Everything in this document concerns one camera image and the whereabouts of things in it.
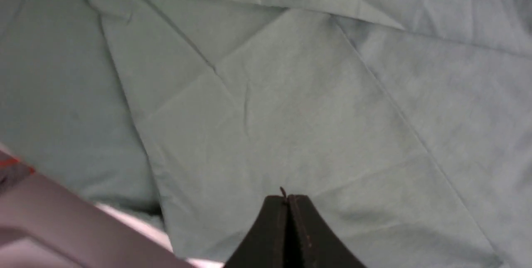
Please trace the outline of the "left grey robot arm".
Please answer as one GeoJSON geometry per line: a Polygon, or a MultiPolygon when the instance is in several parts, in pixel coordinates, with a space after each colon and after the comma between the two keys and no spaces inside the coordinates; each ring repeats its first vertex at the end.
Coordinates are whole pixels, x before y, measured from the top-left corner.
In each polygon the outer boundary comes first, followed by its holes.
{"type": "Polygon", "coordinates": [[[92,204],[1,151],[2,268],[190,268],[160,229],[92,204]]]}

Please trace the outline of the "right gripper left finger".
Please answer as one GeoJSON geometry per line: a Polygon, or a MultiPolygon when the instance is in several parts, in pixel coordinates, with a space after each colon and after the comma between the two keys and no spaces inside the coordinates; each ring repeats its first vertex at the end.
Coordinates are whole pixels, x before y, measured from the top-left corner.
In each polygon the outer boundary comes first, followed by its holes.
{"type": "Polygon", "coordinates": [[[226,268],[283,267],[288,206],[281,196],[267,196],[243,241],[226,261],[226,268]]]}

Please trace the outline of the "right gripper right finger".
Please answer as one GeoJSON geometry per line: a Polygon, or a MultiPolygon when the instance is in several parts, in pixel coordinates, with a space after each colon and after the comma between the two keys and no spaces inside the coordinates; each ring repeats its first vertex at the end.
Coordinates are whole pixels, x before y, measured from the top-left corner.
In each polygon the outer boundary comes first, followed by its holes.
{"type": "Polygon", "coordinates": [[[365,268],[306,195],[288,196],[289,268],[365,268]]]}

